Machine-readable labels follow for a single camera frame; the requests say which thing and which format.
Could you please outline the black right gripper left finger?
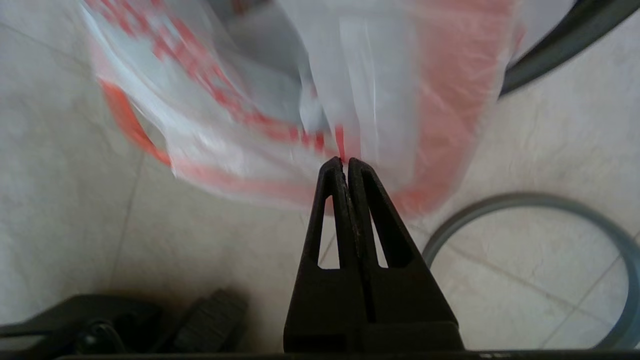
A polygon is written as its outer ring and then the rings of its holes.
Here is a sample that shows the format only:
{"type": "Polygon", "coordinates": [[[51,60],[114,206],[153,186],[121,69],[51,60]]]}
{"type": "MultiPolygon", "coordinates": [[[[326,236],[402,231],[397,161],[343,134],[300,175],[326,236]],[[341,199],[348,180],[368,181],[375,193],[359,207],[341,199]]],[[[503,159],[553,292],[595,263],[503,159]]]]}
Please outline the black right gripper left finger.
{"type": "Polygon", "coordinates": [[[334,157],[318,172],[306,237],[283,331],[286,351],[358,351],[367,321],[357,228],[343,163],[334,157]],[[333,204],[338,269],[320,267],[327,199],[333,204]]]}

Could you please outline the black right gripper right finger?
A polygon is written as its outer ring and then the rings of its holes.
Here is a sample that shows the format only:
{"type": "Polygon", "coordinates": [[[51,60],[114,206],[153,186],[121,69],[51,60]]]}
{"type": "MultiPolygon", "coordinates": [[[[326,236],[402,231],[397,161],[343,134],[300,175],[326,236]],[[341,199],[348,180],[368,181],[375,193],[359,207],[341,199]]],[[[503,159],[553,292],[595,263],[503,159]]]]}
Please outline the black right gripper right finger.
{"type": "Polygon", "coordinates": [[[366,351],[462,351],[458,321],[373,168],[349,160],[366,351]]]}

